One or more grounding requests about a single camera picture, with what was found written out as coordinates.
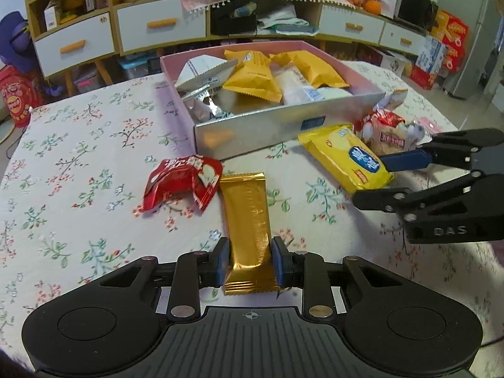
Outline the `white triangular bag in box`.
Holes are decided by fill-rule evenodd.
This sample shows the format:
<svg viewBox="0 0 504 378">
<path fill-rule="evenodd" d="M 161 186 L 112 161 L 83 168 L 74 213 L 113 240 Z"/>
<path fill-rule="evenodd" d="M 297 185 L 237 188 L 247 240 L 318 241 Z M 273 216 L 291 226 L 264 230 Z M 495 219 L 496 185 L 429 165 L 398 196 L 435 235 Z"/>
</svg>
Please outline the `white triangular bag in box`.
<svg viewBox="0 0 504 378">
<path fill-rule="evenodd" d="M 188 60 L 175 83 L 178 92 L 188 93 L 209 86 L 219 90 L 232 75 L 238 59 L 225 60 L 212 55 L 199 55 Z"/>
</svg>

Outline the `red white rice cracker pack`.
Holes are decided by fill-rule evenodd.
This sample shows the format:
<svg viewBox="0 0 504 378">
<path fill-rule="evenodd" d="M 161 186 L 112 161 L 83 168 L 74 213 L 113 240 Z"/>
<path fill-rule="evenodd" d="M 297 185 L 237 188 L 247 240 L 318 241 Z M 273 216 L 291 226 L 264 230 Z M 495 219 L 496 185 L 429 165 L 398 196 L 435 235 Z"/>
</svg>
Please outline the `red white rice cracker pack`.
<svg viewBox="0 0 504 378">
<path fill-rule="evenodd" d="M 377 156 L 397 154 L 416 148 L 426 130 L 387 109 L 378 109 L 354 125 L 354 133 Z"/>
</svg>

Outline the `orange fruit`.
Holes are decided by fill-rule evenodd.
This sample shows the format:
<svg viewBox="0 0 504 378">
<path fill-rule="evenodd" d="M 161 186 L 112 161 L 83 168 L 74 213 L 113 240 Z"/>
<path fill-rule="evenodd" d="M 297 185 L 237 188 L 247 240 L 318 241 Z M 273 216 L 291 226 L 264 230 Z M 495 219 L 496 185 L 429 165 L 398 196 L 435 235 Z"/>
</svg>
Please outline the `orange fruit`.
<svg viewBox="0 0 504 378">
<path fill-rule="evenodd" d="M 361 7 L 367 13 L 381 15 L 382 5 L 379 0 L 363 0 Z"/>
</svg>

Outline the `black microwave oven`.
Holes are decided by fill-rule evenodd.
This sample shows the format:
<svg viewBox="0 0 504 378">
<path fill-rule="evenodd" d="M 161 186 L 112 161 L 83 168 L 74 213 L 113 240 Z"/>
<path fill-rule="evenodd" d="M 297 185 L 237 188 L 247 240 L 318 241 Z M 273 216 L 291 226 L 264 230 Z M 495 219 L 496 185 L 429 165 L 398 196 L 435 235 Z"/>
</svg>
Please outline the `black microwave oven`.
<svg viewBox="0 0 504 378">
<path fill-rule="evenodd" d="M 438 5 L 432 0 L 396 0 L 394 19 L 418 30 L 430 32 L 435 24 Z"/>
</svg>

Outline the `yellow blue-label snack pack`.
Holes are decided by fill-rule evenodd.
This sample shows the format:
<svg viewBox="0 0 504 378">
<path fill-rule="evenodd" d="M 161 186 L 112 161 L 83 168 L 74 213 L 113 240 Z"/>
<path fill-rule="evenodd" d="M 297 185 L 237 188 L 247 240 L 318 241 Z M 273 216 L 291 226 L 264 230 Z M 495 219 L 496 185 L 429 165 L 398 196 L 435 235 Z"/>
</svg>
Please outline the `yellow blue-label snack pack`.
<svg viewBox="0 0 504 378">
<path fill-rule="evenodd" d="M 393 175 L 353 128 L 351 124 L 320 127 L 299 134 L 298 140 L 349 194 L 382 189 Z"/>
</svg>

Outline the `yellow snack pack left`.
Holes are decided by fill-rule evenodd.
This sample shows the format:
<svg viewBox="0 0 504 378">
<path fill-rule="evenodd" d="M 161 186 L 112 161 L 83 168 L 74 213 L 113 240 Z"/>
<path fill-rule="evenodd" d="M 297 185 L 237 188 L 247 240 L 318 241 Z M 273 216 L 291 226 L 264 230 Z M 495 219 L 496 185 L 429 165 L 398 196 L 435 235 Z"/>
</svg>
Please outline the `yellow snack pack left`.
<svg viewBox="0 0 504 378">
<path fill-rule="evenodd" d="M 272 75 L 272 62 L 266 55 L 257 50 L 226 49 L 224 56 L 227 60 L 238 59 L 232 75 L 222 85 L 224 90 L 281 103 L 282 92 Z"/>
</svg>

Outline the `wooden white drawer cabinet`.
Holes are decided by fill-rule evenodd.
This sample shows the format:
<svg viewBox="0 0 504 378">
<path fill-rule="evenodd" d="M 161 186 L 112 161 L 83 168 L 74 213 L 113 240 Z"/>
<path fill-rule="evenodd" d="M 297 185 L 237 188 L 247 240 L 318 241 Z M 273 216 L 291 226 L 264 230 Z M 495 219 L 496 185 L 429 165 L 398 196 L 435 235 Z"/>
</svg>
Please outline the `wooden white drawer cabinet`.
<svg viewBox="0 0 504 378">
<path fill-rule="evenodd" d="M 230 7 L 187 11 L 181 0 L 106 0 L 101 9 L 84 13 L 49 29 L 43 11 L 50 0 L 25 0 L 26 16 L 41 72 L 51 78 L 112 55 L 132 55 L 182 43 L 226 38 L 272 38 L 269 31 L 239 31 L 236 26 L 219 35 L 211 31 L 211 15 Z M 419 55 L 425 31 L 414 31 L 363 9 L 328 3 L 260 0 L 263 5 L 293 3 L 296 12 L 319 31 L 313 39 L 367 43 L 408 55 Z"/>
</svg>

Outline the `yellow snack pack right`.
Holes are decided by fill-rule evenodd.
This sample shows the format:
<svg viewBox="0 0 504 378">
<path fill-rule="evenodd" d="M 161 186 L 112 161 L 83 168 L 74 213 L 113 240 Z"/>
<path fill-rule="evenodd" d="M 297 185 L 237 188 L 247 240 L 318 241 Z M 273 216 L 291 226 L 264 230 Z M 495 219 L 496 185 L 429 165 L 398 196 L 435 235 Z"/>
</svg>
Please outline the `yellow snack pack right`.
<svg viewBox="0 0 504 378">
<path fill-rule="evenodd" d="M 331 64 L 307 50 L 288 51 L 269 56 L 279 66 L 288 66 L 292 63 L 315 89 L 323 86 L 337 89 L 350 87 Z"/>
</svg>

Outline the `red cylindrical snack tub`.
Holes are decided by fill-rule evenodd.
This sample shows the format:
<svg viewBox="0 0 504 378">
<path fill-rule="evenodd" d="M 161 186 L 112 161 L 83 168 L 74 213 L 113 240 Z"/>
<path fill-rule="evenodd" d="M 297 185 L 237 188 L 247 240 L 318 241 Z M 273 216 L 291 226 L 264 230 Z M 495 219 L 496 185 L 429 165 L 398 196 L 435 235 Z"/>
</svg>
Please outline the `red cylindrical snack tub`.
<svg viewBox="0 0 504 378">
<path fill-rule="evenodd" d="M 31 108 L 43 105 L 37 82 L 35 72 L 21 72 L 13 65 L 1 70 L 1 98 L 18 128 L 29 125 Z"/>
</svg>

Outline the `purple hat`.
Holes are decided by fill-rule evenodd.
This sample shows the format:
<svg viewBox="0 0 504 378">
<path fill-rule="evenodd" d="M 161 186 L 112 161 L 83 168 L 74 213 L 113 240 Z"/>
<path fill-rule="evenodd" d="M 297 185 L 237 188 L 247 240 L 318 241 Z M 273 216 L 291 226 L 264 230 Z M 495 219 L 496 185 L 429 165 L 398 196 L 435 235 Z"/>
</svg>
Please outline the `purple hat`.
<svg viewBox="0 0 504 378">
<path fill-rule="evenodd" d="M 31 72 L 37 66 L 37 56 L 28 30 L 28 21 L 19 11 L 1 19 L 1 61 L 20 72 Z"/>
</svg>

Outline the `red foil snack packet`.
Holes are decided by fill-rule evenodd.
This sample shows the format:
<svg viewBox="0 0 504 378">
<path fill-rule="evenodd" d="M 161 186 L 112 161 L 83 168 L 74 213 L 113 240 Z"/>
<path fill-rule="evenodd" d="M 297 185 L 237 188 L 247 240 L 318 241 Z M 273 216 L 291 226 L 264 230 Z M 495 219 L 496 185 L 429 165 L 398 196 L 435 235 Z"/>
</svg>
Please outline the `red foil snack packet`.
<svg viewBox="0 0 504 378">
<path fill-rule="evenodd" d="M 191 194 L 203 212 L 216 194 L 222 173 L 219 160 L 199 154 L 162 160 L 147 180 L 143 211 L 150 211 L 174 196 Z"/>
</svg>

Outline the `white orange-edged snack packet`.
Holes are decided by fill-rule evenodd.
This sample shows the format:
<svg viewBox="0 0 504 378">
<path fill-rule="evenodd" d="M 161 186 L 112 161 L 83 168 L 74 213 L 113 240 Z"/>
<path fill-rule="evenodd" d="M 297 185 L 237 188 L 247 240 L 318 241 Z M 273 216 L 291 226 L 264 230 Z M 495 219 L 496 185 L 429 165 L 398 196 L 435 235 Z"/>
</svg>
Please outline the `white orange-edged snack packet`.
<svg viewBox="0 0 504 378">
<path fill-rule="evenodd" d="M 404 103 L 408 95 L 408 89 L 397 89 L 392 91 L 389 95 L 386 95 L 382 100 L 380 100 L 374 107 L 374 111 L 379 109 L 389 110 L 391 112 L 395 111 L 399 106 Z"/>
</svg>

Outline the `clear white cake snack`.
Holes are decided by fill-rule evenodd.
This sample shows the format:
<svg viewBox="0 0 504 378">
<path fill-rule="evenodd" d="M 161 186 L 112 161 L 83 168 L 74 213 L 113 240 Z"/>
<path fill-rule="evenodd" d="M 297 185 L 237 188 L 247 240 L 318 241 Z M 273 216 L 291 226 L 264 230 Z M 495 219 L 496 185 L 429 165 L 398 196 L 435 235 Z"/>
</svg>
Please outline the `clear white cake snack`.
<svg viewBox="0 0 504 378">
<path fill-rule="evenodd" d="M 286 106 L 325 101 L 292 62 L 272 72 L 277 86 L 282 92 L 282 103 Z"/>
</svg>

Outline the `gold foil snack bar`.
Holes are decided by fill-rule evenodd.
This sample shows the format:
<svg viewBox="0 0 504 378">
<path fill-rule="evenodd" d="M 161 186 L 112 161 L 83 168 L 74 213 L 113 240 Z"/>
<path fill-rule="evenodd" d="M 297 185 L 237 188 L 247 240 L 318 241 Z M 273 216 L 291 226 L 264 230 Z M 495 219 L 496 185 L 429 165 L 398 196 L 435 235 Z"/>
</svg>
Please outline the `gold foil snack bar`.
<svg viewBox="0 0 504 378">
<path fill-rule="evenodd" d="M 224 175 L 220 191 L 231 244 L 225 294 L 248 295 L 277 290 L 269 247 L 272 234 L 265 175 L 261 172 Z"/>
</svg>

